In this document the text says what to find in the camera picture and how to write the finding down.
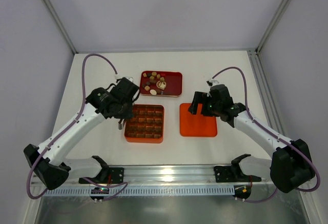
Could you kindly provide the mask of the white oval chocolate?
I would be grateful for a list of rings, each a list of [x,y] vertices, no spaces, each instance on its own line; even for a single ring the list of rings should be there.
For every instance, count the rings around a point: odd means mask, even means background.
[[[155,90],[150,90],[150,93],[152,94],[152,95],[156,95],[157,94],[157,92],[155,91]]]

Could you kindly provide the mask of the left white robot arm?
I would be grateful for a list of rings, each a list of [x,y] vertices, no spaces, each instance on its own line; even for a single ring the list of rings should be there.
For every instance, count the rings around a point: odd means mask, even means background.
[[[86,97],[77,117],[71,119],[57,133],[38,146],[24,148],[27,162],[48,190],[54,190],[68,179],[80,183],[106,183],[110,168],[99,156],[87,159],[67,159],[69,152],[96,126],[108,118],[119,121],[133,116],[133,104],[139,96],[139,87],[127,78],[111,84],[111,90],[94,89]]]

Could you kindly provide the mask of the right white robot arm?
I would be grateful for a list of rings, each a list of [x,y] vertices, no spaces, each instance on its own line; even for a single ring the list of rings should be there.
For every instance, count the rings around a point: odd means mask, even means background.
[[[212,86],[208,93],[196,91],[188,112],[219,117],[223,122],[246,134],[262,147],[270,159],[251,155],[239,157],[238,166],[244,175],[254,175],[271,180],[283,193],[298,188],[316,175],[306,142],[291,140],[267,125],[257,121],[246,106],[233,102],[228,88],[223,84]]]

